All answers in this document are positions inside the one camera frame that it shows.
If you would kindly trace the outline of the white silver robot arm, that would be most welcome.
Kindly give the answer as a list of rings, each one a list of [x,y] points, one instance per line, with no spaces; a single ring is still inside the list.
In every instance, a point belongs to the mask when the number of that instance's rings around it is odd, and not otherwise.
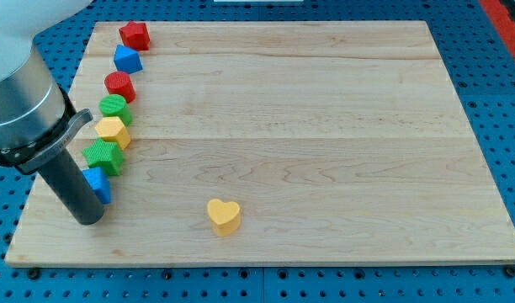
[[[66,147],[93,117],[75,110],[34,37],[89,3],[0,0],[0,167],[39,173],[82,225],[99,221],[104,207]]]

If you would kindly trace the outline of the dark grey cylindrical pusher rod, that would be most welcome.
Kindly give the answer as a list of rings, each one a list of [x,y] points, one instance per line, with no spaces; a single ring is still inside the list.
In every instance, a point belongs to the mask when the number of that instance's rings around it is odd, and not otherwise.
[[[39,173],[79,224],[92,225],[103,217],[103,204],[67,149],[41,166]]]

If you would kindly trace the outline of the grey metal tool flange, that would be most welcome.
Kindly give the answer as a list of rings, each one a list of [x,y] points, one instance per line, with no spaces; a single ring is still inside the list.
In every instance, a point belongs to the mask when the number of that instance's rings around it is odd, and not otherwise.
[[[39,139],[25,146],[0,148],[0,167],[14,167],[28,175],[39,170],[66,149],[78,131],[93,120],[89,109],[76,111],[68,94],[59,87],[65,111],[56,124]]]

